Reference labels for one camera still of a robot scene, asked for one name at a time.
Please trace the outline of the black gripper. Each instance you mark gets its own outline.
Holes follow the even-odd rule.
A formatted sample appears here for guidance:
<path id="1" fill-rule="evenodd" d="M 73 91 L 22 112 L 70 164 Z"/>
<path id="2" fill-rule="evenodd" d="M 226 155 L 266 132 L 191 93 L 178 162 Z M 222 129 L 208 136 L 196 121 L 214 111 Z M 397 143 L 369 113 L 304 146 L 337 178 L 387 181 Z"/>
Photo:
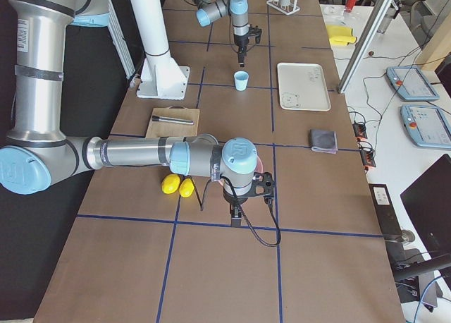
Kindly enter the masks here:
<path id="1" fill-rule="evenodd" d="M 237 59 L 241 68 L 245 67 L 245 54 L 247 53 L 247 45 L 251 38 L 255 39 L 255 43 L 261 41 L 262 29 L 252 25 L 237 26 L 233 25 L 233 40 L 237 47 Z"/>
<path id="2" fill-rule="evenodd" d="M 239 189 L 230 186 L 226 177 L 223 177 L 223 197 L 230 205 L 230 225 L 232 227 L 241 227 L 242 208 L 241 205 L 249 198 L 262 197 L 264 202 L 273 206 L 275 182 L 272 174 L 269 172 L 254 172 L 251 183 L 244 188 L 244 193 L 238 194 Z"/>

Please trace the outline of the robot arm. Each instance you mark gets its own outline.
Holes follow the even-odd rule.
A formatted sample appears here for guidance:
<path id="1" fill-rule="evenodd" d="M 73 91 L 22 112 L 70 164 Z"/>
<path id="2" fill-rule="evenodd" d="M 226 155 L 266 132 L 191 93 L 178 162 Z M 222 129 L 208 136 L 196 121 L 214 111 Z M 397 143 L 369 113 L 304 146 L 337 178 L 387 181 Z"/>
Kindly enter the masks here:
<path id="1" fill-rule="evenodd" d="M 174 42 L 175 58 L 192 68 L 187 108 L 199 107 L 199 132 L 221 141 L 235 137 L 257 146 L 264 166 L 271 163 L 266 146 L 273 140 L 268 51 L 251 50 L 246 62 L 250 88 L 233 87 L 236 57 L 227 44 L 196 40 Z M 61 130 L 75 137 L 141 138 L 155 107 L 166 100 L 140 99 L 129 88 L 106 28 L 67 29 Z M 161 192 L 163 167 L 105 168 L 84 172 L 32 195 L 1 191 L 3 224 L 67 226 L 77 214 L 169 221 L 180 205 L 178 195 Z"/>
<path id="2" fill-rule="evenodd" d="M 247 0 L 192 0 L 197 7 L 196 17 L 202 27 L 228 16 L 233 29 L 233 41 L 237 50 L 237 62 L 245 67 L 249 40 L 261 41 L 262 29 L 249 23 Z"/>

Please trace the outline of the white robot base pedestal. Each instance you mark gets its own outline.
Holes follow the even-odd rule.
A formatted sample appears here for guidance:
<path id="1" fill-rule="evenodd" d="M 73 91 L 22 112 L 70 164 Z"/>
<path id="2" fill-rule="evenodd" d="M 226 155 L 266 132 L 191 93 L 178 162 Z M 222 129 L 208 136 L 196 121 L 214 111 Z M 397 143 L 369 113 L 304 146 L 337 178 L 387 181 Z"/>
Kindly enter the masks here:
<path id="1" fill-rule="evenodd" d="M 171 56 L 160 0 L 130 0 L 146 59 L 137 96 L 182 100 L 190 68 L 179 66 Z"/>

